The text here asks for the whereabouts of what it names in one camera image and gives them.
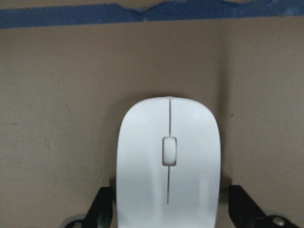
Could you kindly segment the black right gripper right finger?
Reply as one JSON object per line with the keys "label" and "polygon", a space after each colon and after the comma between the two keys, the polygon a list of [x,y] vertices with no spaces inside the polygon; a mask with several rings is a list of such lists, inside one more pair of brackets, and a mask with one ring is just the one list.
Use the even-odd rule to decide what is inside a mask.
{"label": "black right gripper right finger", "polygon": [[240,185],[228,188],[228,213],[236,228],[272,228],[264,211]]}

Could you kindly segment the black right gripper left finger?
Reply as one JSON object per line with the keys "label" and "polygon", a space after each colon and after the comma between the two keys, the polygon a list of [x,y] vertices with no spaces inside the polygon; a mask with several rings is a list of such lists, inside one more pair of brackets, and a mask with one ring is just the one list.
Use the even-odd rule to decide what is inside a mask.
{"label": "black right gripper left finger", "polygon": [[101,187],[85,219],[84,228],[109,228],[113,219],[113,191],[111,187]]}

